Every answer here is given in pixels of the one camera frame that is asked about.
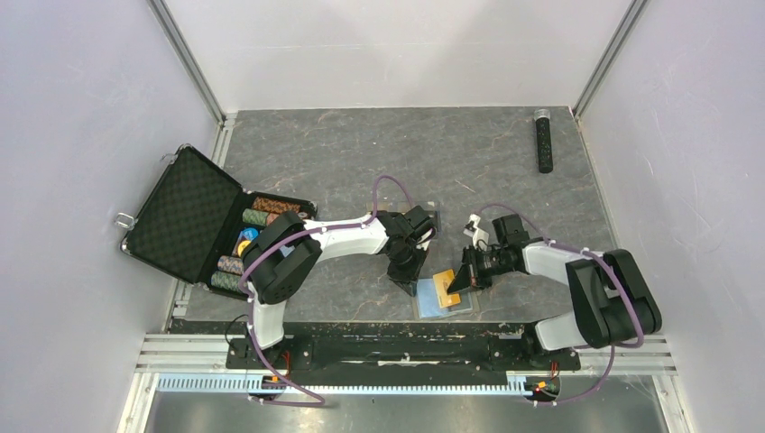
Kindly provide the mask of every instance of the white robotic arm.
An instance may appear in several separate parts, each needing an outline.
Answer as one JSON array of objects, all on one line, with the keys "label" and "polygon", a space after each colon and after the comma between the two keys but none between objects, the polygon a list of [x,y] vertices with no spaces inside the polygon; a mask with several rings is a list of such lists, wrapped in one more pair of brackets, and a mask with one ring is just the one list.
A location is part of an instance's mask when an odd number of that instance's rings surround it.
[{"label": "white robotic arm", "polygon": [[[540,275],[568,286],[573,311],[528,324],[526,334],[543,352],[589,345],[604,347],[636,336],[635,326],[624,302],[607,289],[612,282],[591,257],[550,246],[540,238],[530,239],[518,215],[503,216],[492,224],[497,244],[478,248],[476,216],[465,229],[472,228],[473,245],[463,249],[462,266],[447,293],[469,288],[483,290],[492,277],[506,272]],[[661,315],[637,264],[626,250],[595,253],[613,271],[634,307],[644,334],[661,328]]]},{"label": "white robotic arm", "polygon": [[310,269],[319,262],[351,254],[382,254],[391,260],[388,276],[411,296],[416,290],[419,270],[427,256],[429,239],[435,226],[421,207],[405,215],[379,212],[345,221],[296,221],[284,214],[274,220],[243,253],[244,266],[249,266],[270,244],[288,235],[294,226],[301,230],[332,226],[356,226],[334,230],[316,230],[296,241],[291,249],[282,249],[256,268],[247,282],[252,293],[253,323],[261,348],[279,343],[284,337],[282,323],[287,299],[300,287]]}]

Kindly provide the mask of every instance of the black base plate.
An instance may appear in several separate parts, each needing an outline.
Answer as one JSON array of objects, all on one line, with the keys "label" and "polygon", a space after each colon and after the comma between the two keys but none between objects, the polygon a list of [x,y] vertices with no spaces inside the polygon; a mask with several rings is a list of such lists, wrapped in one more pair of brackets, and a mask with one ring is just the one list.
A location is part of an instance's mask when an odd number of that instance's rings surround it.
[{"label": "black base plate", "polygon": [[[506,384],[507,371],[544,373],[553,361],[562,371],[581,368],[576,352],[529,355],[520,339],[522,325],[292,322],[284,329],[287,337],[264,353],[284,368],[281,355],[289,352],[290,377],[306,385]],[[231,342],[226,368],[263,368],[249,338]]]}]

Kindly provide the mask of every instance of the white wall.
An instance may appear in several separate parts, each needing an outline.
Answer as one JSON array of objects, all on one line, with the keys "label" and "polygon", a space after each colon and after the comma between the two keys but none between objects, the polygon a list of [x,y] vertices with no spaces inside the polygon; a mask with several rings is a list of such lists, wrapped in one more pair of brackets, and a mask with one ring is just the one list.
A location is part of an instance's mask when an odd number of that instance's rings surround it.
[{"label": "white wall", "polygon": [[168,0],[225,111],[572,106],[629,0]]},{"label": "white wall", "polygon": [[215,125],[144,1],[0,10],[0,431],[115,431],[171,279],[112,218]]},{"label": "white wall", "polygon": [[700,432],[762,431],[765,3],[650,2],[584,116]]}]

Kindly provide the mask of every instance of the wire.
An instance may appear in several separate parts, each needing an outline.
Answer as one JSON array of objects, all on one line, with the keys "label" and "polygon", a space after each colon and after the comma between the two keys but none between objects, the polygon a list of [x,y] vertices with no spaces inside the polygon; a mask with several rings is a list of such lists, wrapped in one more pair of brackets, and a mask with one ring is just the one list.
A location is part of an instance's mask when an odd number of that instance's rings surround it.
[{"label": "wire", "polygon": [[290,351],[284,351],[283,354],[281,354],[281,357],[284,358],[284,362],[287,363],[287,372],[284,374],[285,376],[290,376],[290,373],[292,372],[292,362],[290,359]]},{"label": "wire", "polygon": [[512,213],[518,214],[518,216],[521,217],[521,219],[523,219],[524,221],[526,221],[526,223],[529,224],[529,226],[531,226],[531,228],[533,228],[534,231],[536,231],[537,233],[539,233],[540,236],[542,236],[542,239],[544,240],[545,244],[547,244],[548,246],[552,248],[556,248],[558,250],[568,251],[570,253],[579,253],[593,259],[593,261],[597,263],[597,265],[600,266],[601,269],[604,270],[605,274],[608,275],[608,278],[609,280],[611,280],[611,283],[616,288],[616,291],[619,292],[619,297],[622,299],[622,302],[624,302],[624,307],[627,309],[627,315],[630,317],[632,326],[635,329],[635,335],[637,336],[637,339],[635,340],[634,343],[617,343],[617,346],[637,348],[643,345],[643,341],[645,341],[645,335],[643,334],[643,328],[641,326],[640,320],[638,319],[638,314],[635,312],[635,307],[633,307],[632,302],[630,301],[630,297],[627,296],[627,291],[624,289],[624,286],[622,286],[622,282],[619,281],[619,279],[616,277],[616,274],[613,273],[613,268],[609,266],[608,263],[606,263],[601,256],[595,253],[592,253],[587,248],[576,248],[571,245],[561,244],[557,241],[551,240],[541,229],[539,229],[539,227],[537,227],[537,225],[535,225],[525,215],[513,209],[512,207],[509,207],[502,203],[489,203],[488,205],[478,209],[478,211],[475,212],[475,214],[480,216],[481,213],[484,212],[489,207],[501,207],[503,209],[507,209],[511,211]]},{"label": "wire", "polygon": [[[279,251],[279,249],[282,248],[284,245],[294,242],[295,240],[300,239],[303,236],[313,235],[315,233],[320,233],[320,232],[327,232],[329,230],[364,228],[368,224],[372,223],[374,219],[377,218],[377,188],[380,185],[380,181],[383,179],[391,180],[396,185],[398,185],[399,188],[401,188],[401,191],[403,191],[404,196],[406,196],[406,199],[409,202],[410,207],[414,207],[414,201],[411,199],[409,191],[406,190],[406,187],[404,187],[404,185],[393,176],[389,176],[387,174],[381,174],[380,176],[377,177],[377,179],[374,180],[374,184],[372,185],[372,214],[364,222],[359,224],[357,223],[335,224],[331,226],[316,227],[316,228],[311,228],[309,230],[303,230],[296,234],[289,235],[286,238],[282,239],[281,241],[277,242],[274,246],[267,249],[257,259],[255,259],[254,262],[252,262],[250,266],[248,266],[247,269],[244,270],[244,273],[242,274],[242,278],[239,280],[239,290],[241,290],[242,292],[248,295],[249,297],[248,301],[250,303],[254,302],[255,297],[257,296],[257,293],[250,291],[250,289],[247,287],[247,280],[249,279],[250,274],[252,274],[255,268],[257,268],[263,261],[265,261],[265,259],[270,257],[271,254]],[[265,366],[266,369],[268,369],[271,373],[273,373],[274,376],[278,377],[279,379],[281,379],[283,382],[285,382],[292,388],[316,400],[316,401],[267,401],[265,399],[260,399],[261,404],[291,406],[291,407],[298,407],[298,408],[317,408],[317,407],[322,407],[327,403],[327,401],[321,395],[315,392],[312,392],[300,385],[297,385],[295,382],[291,381],[290,379],[288,379],[281,373],[277,372],[275,368],[273,368],[273,365],[271,365],[271,363],[269,363],[268,360],[265,358],[265,355],[263,355],[263,350],[258,344],[258,338],[257,338],[257,335],[255,334],[254,318],[252,316],[250,316],[249,320],[247,321],[247,333],[249,334],[250,338],[253,340],[253,346],[255,348],[255,352],[257,353],[258,358],[261,360],[261,363],[263,363],[263,366]]]},{"label": "wire", "polygon": [[608,365],[605,366],[605,371],[603,372],[603,375],[600,376],[600,379],[593,385],[592,388],[589,390],[582,392],[581,394],[575,395],[574,397],[568,397],[563,400],[557,400],[557,401],[536,401],[535,405],[541,405],[541,406],[557,406],[558,404],[564,404],[564,403],[573,403],[574,401],[580,401],[586,397],[589,397],[590,395],[598,392],[600,390],[600,387],[603,386],[605,383],[605,380],[608,378],[608,374],[611,373],[611,368],[613,367],[613,360],[616,358],[616,346],[611,346],[611,358],[608,360]]},{"label": "wire", "polygon": [[234,323],[236,323],[237,320],[239,320],[240,318],[245,318],[245,317],[247,317],[246,314],[240,314],[239,316],[236,316],[234,320],[228,322],[228,326],[226,327],[226,330],[223,331],[223,338],[226,339],[226,342],[228,343],[228,348],[231,350],[234,350],[234,348],[231,346],[231,340],[228,339],[228,332],[231,331],[231,326]]},{"label": "wire", "polygon": [[579,395],[576,395],[574,397],[569,397],[567,399],[563,399],[560,401],[538,401],[535,402],[535,404],[541,404],[543,406],[556,406],[558,404],[563,403],[569,403],[574,401],[579,401],[595,392],[600,390],[600,387],[605,382],[606,378],[608,378],[608,374],[611,373],[611,368],[613,367],[613,360],[616,358],[616,346],[619,347],[631,347],[631,348],[637,348],[643,345],[643,341],[645,341],[645,335],[643,334],[643,328],[641,326],[640,321],[638,320],[638,315],[635,313],[635,307],[632,305],[632,302],[630,300],[630,297],[627,296],[627,291],[622,286],[622,282],[619,281],[619,279],[616,277],[616,274],[613,273],[613,268],[606,263],[603,258],[601,258],[599,255],[590,252],[586,248],[576,248],[574,246],[566,245],[566,244],[560,244],[554,240],[551,240],[537,225],[535,225],[531,220],[529,220],[525,215],[523,215],[521,212],[513,209],[512,207],[509,207],[507,205],[504,205],[502,203],[489,203],[488,205],[481,207],[478,209],[477,212],[475,212],[476,215],[480,216],[482,212],[484,212],[489,207],[501,207],[503,209],[509,210],[514,214],[517,214],[521,219],[523,219],[531,228],[534,229],[544,240],[545,244],[547,246],[550,246],[552,248],[556,248],[558,250],[562,251],[568,251],[570,253],[580,253],[584,256],[592,258],[598,266],[601,267],[605,271],[605,274],[608,275],[609,280],[611,280],[611,283],[616,288],[616,291],[619,292],[619,297],[622,299],[622,302],[624,302],[624,307],[627,310],[627,314],[630,316],[630,321],[632,323],[632,326],[635,328],[635,335],[637,336],[637,339],[634,343],[617,343],[615,345],[611,345],[611,357],[608,360],[608,365],[605,367],[605,371],[603,372],[603,375],[598,379],[598,381],[595,383],[595,385],[590,388],[589,390],[582,392]]}]

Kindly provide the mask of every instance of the blue poker chip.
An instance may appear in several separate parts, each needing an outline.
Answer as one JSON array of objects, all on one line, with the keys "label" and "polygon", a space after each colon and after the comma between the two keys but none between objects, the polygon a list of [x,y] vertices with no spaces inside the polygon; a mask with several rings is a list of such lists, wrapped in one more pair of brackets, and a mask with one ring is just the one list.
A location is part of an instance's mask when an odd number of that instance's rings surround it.
[{"label": "blue poker chip", "polygon": [[258,237],[258,230],[255,228],[246,228],[245,230],[242,230],[242,236],[244,236],[244,239],[252,241],[254,238]]}]

